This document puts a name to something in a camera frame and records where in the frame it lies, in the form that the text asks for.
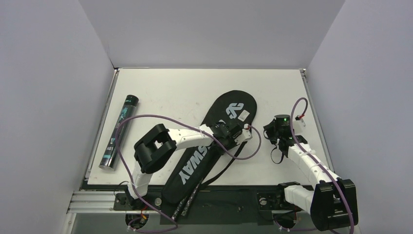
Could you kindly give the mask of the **black badminton racket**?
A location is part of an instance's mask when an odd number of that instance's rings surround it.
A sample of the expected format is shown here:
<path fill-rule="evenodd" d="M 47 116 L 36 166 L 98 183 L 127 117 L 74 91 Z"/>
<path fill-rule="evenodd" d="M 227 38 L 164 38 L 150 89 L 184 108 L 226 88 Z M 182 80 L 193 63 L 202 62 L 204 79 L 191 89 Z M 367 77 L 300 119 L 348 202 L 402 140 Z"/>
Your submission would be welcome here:
<path fill-rule="evenodd" d="M 183 210 L 183 208 L 184 208 L 184 205 L 185 205 L 188 197 L 190 196 L 190 194 L 189 194 L 188 196 L 184 197 L 184 198 L 178 203 L 178 205 L 177 205 L 177 207 L 176 207 L 176 209 L 175 209 L 175 211 L 174 211 L 174 213 L 173 213 L 173 215 L 172 215 L 172 217 L 171 217 L 174 221 L 176 221 L 177 218 L 178 218 L 178 216 L 181 215 L 181 212 L 182 212 L 182 210 Z"/>
<path fill-rule="evenodd" d="M 193 200 L 195 199 L 195 197 L 196 197 L 196 195 L 197 195 L 197 193 L 198 193 L 201 185 L 202 185 L 202 182 L 200 182 L 200 183 L 194 188 L 194 190 L 192 191 L 192 193 L 191 193 L 190 196 L 188 197 L 188 199 L 187 199 L 187 201 L 186 201 L 186 203 L 185 203 L 185 205 L 184 205 L 184 208 L 183 208 L 183 210 L 182 210 L 182 212 L 181 212 L 181 216 L 186 216 L 186 215 L 188 214 L 188 211 L 189 211 L 189 209 L 190 209 L 190 206 L 192 205 Z"/>

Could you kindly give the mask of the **black shuttlecock tube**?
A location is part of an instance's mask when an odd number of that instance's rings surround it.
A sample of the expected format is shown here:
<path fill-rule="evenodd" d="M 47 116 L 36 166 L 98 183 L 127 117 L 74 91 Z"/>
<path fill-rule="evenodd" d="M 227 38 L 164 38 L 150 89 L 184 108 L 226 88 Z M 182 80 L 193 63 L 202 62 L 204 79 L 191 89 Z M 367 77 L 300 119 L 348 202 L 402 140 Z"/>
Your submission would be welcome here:
<path fill-rule="evenodd" d="M 117 158 L 118 158 L 118 146 L 120 146 L 120 143 L 117 142 L 117 139 L 121 140 L 126 134 L 127 129 L 128 129 L 128 123 L 125 123 L 122 126 L 120 125 L 124 120 L 134 115 L 138 102 L 139 102 L 138 97 L 134 95 L 126 96 L 126 99 L 121 108 L 119 116 L 117 117 L 114 130 L 111 134 L 109 142 L 105 148 L 105 152 L 102 156 L 101 162 L 98 166 L 100 169 L 104 171 L 115 170 L 115 166 L 117 164 Z"/>

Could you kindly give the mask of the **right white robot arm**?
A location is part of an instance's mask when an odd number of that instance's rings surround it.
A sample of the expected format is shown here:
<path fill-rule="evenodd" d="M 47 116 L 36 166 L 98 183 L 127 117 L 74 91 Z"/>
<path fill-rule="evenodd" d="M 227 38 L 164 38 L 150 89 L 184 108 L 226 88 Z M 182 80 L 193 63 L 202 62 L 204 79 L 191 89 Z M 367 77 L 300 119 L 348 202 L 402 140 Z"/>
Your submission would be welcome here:
<path fill-rule="evenodd" d="M 357 191 L 350 179 L 331 171 L 315 155 L 307 140 L 291 131 L 289 115 L 276 115 L 263 127 L 264 134 L 307 177 L 312 190 L 297 182 L 278 184 L 275 196 L 281 209 L 295 205 L 310 214 L 319 231 L 354 227 L 358 224 Z"/>

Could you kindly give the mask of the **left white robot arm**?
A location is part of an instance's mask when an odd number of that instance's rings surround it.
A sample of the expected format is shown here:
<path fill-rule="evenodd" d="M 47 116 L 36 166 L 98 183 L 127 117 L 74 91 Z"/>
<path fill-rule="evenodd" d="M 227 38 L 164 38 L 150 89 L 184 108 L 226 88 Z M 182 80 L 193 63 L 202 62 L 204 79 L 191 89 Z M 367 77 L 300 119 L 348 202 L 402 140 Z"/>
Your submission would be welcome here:
<path fill-rule="evenodd" d="M 236 120 L 203 124 L 193 129 L 155 125 L 134 145 L 136 164 L 131 184 L 125 191 L 126 203 L 134 210 L 141 209 L 153 174 L 160 171 L 176 151 L 183 150 L 161 192 L 166 202 L 178 203 L 206 177 L 220 156 L 250 138 L 250 131 Z"/>

